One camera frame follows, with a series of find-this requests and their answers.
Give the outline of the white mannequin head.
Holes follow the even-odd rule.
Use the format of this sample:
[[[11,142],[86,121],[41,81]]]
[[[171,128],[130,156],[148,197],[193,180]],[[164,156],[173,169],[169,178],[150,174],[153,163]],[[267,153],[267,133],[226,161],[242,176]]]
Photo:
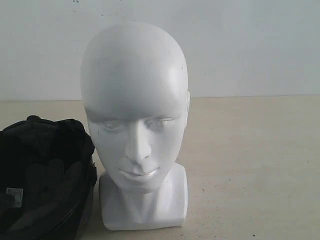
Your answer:
[[[188,184],[177,158],[190,92],[176,40],[147,23],[102,30],[83,56],[81,95],[104,167],[98,189],[104,226],[112,231],[181,226]]]

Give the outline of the black helmet with tinted visor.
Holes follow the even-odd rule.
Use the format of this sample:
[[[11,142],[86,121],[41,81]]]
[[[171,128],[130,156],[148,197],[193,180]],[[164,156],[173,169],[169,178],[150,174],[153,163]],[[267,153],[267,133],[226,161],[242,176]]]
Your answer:
[[[36,115],[0,132],[0,237],[79,240],[92,213],[95,147],[73,118]]]

